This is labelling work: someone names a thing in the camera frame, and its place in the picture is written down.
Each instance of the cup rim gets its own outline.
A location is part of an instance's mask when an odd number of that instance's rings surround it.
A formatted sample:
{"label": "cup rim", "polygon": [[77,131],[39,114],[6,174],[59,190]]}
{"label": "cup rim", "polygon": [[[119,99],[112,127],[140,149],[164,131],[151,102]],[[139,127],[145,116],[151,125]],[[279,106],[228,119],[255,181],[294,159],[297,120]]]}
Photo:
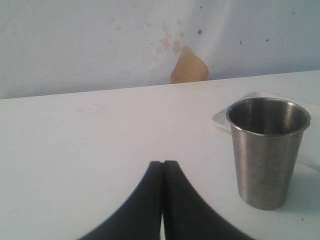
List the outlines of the cup rim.
{"label": "cup rim", "polygon": [[[262,100],[266,100],[266,101],[284,102],[286,104],[293,105],[294,107],[300,109],[303,112],[303,114],[306,116],[306,124],[302,128],[300,128],[298,130],[295,130],[295,131],[288,132],[288,133],[263,134],[263,133],[257,133],[257,132],[254,132],[254,131],[250,131],[250,130],[244,129],[244,128],[236,125],[233,121],[231,121],[230,112],[234,107],[240,105],[241,103],[244,103],[244,102],[247,102],[247,101],[250,101],[250,100],[252,101],[252,100],[255,100],[255,99],[262,99]],[[239,101],[233,103],[231,106],[228,107],[228,109],[226,111],[226,119],[228,120],[228,122],[230,123],[230,125],[232,127],[238,129],[239,131],[247,132],[247,133],[252,134],[252,135],[263,136],[263,137],[283,137],[283,136],[295,135],[295,134],[301,133],[304,130],[306,130],[310,126],[310,123],[311,123],[311,116],[310,116],[309,112],[304,107],[302,107],[299,104],[296,104],[296,103],[294,103],[292,101],[288,101],[288,100],[284,100],[284,99],[280,99],[280,98],[275,98],[275,97],[252,97],[252,98],[239,100]]]}

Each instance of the metal cup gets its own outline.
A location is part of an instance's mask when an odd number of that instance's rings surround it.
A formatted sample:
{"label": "metal cup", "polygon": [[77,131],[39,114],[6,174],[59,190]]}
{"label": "metal cup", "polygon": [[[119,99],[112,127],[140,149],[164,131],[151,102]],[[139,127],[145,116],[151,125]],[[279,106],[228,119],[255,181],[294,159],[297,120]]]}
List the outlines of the metal cup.
{"label": "metal cup", "polygon": [[304,130],[311,117],[276,98],[250,98],[226,112],[231,124],[238,191],[250,206],[274,210],[286,201]]}

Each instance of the white surface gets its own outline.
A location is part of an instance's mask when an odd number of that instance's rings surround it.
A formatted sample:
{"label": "white surface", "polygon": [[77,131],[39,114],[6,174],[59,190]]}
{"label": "white surface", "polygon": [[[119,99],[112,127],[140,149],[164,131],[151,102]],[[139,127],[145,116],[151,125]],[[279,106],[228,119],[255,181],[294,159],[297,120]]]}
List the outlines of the white surface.
{"label": "white surface", "polygon": [[208,79],[318,70],[319,12],[316,0],[0,0],[0,99],[167,84],[177,40]]}
{"label": "white surface", "polygon": [[[284,99],[302,106],[309,112],[311,116],[311,125],[303,133],[303,141],[299,149],[299,153],[298,153],[299,157],[297,160],[302,164],[306,164],[320,171],[320,158],[319,158],[319,151],[318,151],[318,146],[319,146],[318,139],[320,136],[320,107],[316,105],[308,104],[305,102],[297,101],[294,99],[290,99],[287,97],[282,97],[282,96],[270,94],[267,92],[261,92],[261,91],[251,92],[246,96],[242,97],[241,99],[238,99],[237,101],[250,99],[250,98]],[[212,121],[216,126],[231,133],[230,123],[228,122],[227,116],[226,116],[227,110],[228,110],[228,107],[216,113],[213,116]]]}
{"label": "white surface", "polygon": [[208,204],[252,237],[318,239],[319,172],[297,164],[287,203],[254,209],[237,192],[231,136],[211,118],[257,91],[320,105],[319,78],[311,71],[0,100],[0,239],[77,239],[124,202],[149,161],[164,160],[179,161]]}

